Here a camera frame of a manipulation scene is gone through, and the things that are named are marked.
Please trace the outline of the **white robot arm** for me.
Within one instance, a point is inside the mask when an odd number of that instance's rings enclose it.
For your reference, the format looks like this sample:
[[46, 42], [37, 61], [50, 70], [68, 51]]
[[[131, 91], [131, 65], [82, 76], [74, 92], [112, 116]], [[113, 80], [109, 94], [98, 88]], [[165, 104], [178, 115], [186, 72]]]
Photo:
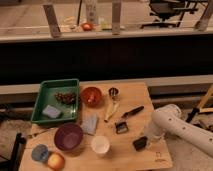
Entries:
[[175, 104], [155, 109], [151, 113], [151, 120], [144, 127], [144, 135], [150, 142], [154, 142], [170, 132], [213, 157], [213, 133], [183, 121], [181, 114]]

